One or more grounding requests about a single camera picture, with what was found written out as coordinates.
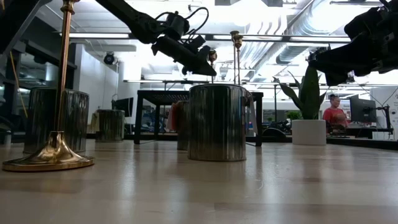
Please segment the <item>brass stanchion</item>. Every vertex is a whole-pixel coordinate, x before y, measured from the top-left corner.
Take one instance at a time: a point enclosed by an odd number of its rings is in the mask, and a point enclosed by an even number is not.
[[[234,37],[234,46],[236,47],[236,53],[238,58],[238,85],[241,85],[241,47],[242,47],[242,35],[235,35]]]
[[[2,163],[2,169],[14,172],[40,172],[64,169],[75,169],[94,164],[93,157],[79,156],[67,145],[62,131],[63,94],[67,74],[70,21],[73,4],[80,0],[63,0],[62,49],[58,68],[58,88],[55,102],[54,128],[46,145],[31,156]]]
[[[235,47],[235,36],[239,34],[239,31],[231,31],[231,40],[234,46],[234,84],[236,85],[236,47]]]
[[[209,57],[208,60],[210,61],[210,65],[212,68],[214,68],[214,61],[217,60],[217,51],[215,49],[211,49],[209,51]],[[214,82],[214,77],[211,77],[211,84]]]

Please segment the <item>robotic arm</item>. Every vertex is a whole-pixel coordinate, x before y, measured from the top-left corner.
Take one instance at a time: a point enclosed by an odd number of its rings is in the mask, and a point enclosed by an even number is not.
[[[185,72],[189,71],[209,76],[217,75],[206,61],[210,52],[209,46],[203,46],[198,50],[206,42],[200,35],[184,44],[178,42],[190,28],[189,22],[178,15],[178,12],[165,12],[165,14],[168,14],[167,20],[160,22],[145,13],[133,9],[124,0],[96,1],[124,22],[130,28],[132,36],[143,44],[153,44],[152,51],[154,55],[160,51],[172,57],[174,62],[179,62],[184,66],[183,71]]]
[[[361,77],[398,68],[398,0],[380,2],[384,6],[371,8],[345,26],[351,43],[310,54],[309,65],[325,73],[329,86],[346,82],[351,71]]]

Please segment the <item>person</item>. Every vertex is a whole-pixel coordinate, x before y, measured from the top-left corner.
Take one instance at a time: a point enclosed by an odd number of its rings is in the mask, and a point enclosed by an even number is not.
[[[344,111],[339,108],[340,99],[338,96],[330,95],[330,107],[323,113],[323,119],[329,122],[332,126],[342,125],[345,128],[348,126],[347,117]]]

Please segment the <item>stainless steel cylinder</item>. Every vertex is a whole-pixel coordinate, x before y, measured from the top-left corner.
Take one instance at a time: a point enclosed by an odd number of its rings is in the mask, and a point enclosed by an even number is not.
[[[189,102],[181,101],[178,112],[178,137],[177,137],[177,150],[188,150],[189,140]]]
[[[37,87],[30,90],[24,153],[41,149],[54,129],[55,88]],[[86,93],[65,90],[61,127],[65,139],[74,152],[86,151],[89,96]]]
[[[190,89],[189,159],[246,160],[247,95],[247,90],[237,85],[197,85]]]
[[[124,111],[98,110],[99,131],[96,142],[120,142],[124,139]]]

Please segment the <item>white wall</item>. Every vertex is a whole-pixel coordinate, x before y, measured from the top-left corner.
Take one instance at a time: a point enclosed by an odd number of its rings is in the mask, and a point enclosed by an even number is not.
[[[391,125],[394,128],[395,139],[398,139],[398,91],[397,87],[382,87],[371,89],[372,100],[376,99],[380,103],[384,103],[384,106],[390,106],[390,120]],[[382,111],[376,112],[377,120],[383,128],[387,127],[386,117]],[[374,139],[388,139],[387,133],[374,133]]]
[[[117,93],[118,74],[87,53],[83,44],[76,46],[78,69],[73,79],[73,89],[90,96],[88,123],[91,115],[98,109],[111,109],[112,96]]]
[[[129,57],[124,58],[126,62],[119,63],[119,84],[118,84],[118,99],[126,99],[133,97],[132,116],[126,118],[127,124],[136,123],[137,113],[137,91],[140,89],[140,83],[127,83],[124,80],[140,80],[141,79],[141,64],[136,58],[135,54],[130,54]]]

